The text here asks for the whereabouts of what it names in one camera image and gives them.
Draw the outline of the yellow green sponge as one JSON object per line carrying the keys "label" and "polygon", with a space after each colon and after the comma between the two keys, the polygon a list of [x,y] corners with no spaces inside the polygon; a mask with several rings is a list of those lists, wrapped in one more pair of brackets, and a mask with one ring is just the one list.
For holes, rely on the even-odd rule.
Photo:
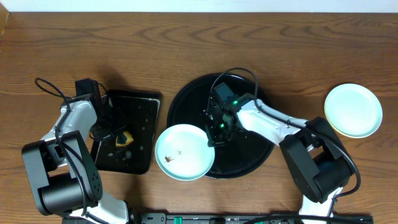
{"label": "yellow green sponge", "polygon": [[116,136],[116,147],[125,147],[134,141],[129,131],[123,131]]}

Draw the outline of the light blue plate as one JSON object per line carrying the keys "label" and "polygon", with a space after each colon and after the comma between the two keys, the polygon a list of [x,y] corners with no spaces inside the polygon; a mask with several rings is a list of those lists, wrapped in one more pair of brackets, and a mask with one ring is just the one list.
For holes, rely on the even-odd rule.
{"label": "light blue plate", "polygon": [[334,87],[324,102],[324,114],[332,128],[350,138],[374,134],[383,119],[376,95],[364,86],[345,83]]}
{"label": "light blue plate", "polygon": [[177,124],[161,133],[155,144],[155,159],[169,177],[192,181],[203,177],[215,161],[206,133],[191,124]]}

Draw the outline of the yellow plate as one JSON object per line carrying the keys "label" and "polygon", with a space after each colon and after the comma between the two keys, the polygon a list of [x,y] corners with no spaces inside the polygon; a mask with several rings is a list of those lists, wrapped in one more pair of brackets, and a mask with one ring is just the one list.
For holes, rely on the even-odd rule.
{"label": "yellow plate", "polygon": [[345,135],[345,133],[341,132],[334,124],[333,124],[333,118],[334,115],[332,112],[328,112],[326,109],[324,109],[324,114],[325,118],[328,121],[328,124],[333,128],[333,130],[341,135]]}

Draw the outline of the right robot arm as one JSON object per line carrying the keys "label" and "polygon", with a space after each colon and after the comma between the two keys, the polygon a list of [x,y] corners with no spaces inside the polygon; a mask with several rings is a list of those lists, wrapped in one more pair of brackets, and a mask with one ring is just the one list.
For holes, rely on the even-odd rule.
{"label": "right robot arm", "polygon": [[238,96],[226,83],[213,85],[205,127],[210,147],[225,146],[235,135],[254,132],[280,147],[290,174],[303,193],[302,215],[332,216],[343,187],[358,169],[328,122],[298,119],[264,104],[256,94]]}

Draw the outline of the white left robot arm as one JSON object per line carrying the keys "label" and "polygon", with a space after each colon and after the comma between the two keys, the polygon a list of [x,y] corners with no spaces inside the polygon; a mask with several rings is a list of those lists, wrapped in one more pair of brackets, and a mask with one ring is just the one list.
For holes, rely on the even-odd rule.
{"label": "white left robot arm", "polygon": [[103,190],[95,162],[86,146],[114,137],[114,119],[104,86],[86,78],[75,83],[76,95],[61,97],[60,117],[41,140],[22,148],[28,180],[38,211],[57,215],[62,223],[128,223],[127,203]]}

